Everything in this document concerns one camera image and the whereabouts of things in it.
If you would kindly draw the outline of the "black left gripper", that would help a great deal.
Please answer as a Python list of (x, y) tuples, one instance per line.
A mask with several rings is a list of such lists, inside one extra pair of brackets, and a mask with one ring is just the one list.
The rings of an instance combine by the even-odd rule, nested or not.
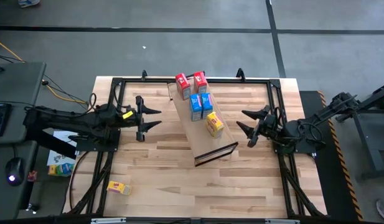
[[(117, 107), (126, 109), (125, 112), (122, 112), (122, 111), (117, 112), (118, 117), (116, 118), (116, 121), (115, 121), (115, 127), (116, 128), (130, 128), (134, 126), (137, 127), (136, 140), (139, 142), (143, 142), (145, 140), (144, 133), (147, 133), (151, 128), (162, 123), (162, 121), (152, 121), (148, 123), (143, 123), (142, 104), (144, 103), (144, 100), (140, 95), (136, 97), (136, 106), (137, 106), (136, 109), (132, 108), (130, 105), (128, 106), (121, 105), (117, 97), (115, 97), (115, 102), (117, 103)], [(159, 114), (161, 113), (161, 111), (150, 109), (145, 105), (143, 105), (143, 113)]]

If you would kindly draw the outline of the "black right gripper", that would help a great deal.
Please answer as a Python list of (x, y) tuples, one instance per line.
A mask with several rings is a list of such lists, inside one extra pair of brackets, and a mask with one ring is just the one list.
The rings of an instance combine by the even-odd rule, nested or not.
[(258, 142), (259, 136), (264, 136), (269, 140), (272, 140), (276, 144), (282, 145), (279, 134), (280, 128), (278, 125), (278, 119), (276, 115), (270, 114), (271, 107), (266, 105), (263, 109), (259, 111), (247, 111), (242, 110), (241, 112), (246, 116), (250, 117), (253, 120), (258, 120), (258, 124), (252, 128), (246, 124), (237, 121), (237, 125), (245, 133), (249, 139), (247, 146), (253, 147)]

